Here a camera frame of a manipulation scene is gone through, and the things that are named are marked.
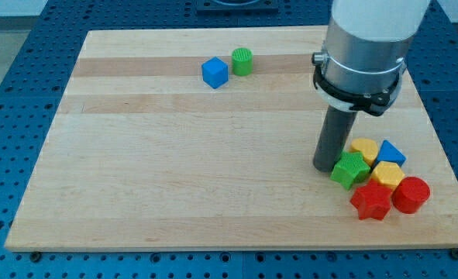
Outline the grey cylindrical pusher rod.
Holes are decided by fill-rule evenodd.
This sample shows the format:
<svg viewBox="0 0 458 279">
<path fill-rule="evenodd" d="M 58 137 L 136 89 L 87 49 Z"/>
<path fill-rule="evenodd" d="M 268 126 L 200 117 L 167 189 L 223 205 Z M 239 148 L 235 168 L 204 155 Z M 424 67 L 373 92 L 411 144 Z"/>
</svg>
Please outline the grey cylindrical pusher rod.
<svg viewBox="0 0 458 279">
<path fill-rule="evenodd" d="M 313 166 L 322 173 L 330 173 L 339 161 L 357 112 L 343 112 L 329 106 L 322 124 Z"/>
</svg>

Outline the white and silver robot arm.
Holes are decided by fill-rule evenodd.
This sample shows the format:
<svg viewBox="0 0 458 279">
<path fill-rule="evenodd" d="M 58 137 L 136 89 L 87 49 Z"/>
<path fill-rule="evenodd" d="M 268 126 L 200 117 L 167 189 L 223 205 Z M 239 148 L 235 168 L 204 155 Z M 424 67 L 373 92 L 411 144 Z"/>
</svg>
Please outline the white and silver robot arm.
<svg viewBox="0 0 458 279">
<path fill-rule="evenodd" d="M 397 99 L 405 59 L 429 0 L 334 0 L 312 83 L 328 108 L 313 157 L 318 171 L 338 162 L 358 112 L 383 115 Z"/>
</svg>

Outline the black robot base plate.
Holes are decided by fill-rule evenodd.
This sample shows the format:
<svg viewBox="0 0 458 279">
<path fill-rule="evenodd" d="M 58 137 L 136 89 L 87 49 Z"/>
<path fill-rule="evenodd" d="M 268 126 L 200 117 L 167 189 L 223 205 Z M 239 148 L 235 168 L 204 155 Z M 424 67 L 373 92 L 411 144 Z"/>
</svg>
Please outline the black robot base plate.
<svg viewBox="0 0 458 279">
<path fill-rule="evenodd" d="M 216 12 L 277 12 L 279 0 L 194 0 L 198 14 Z"/>
</svg>

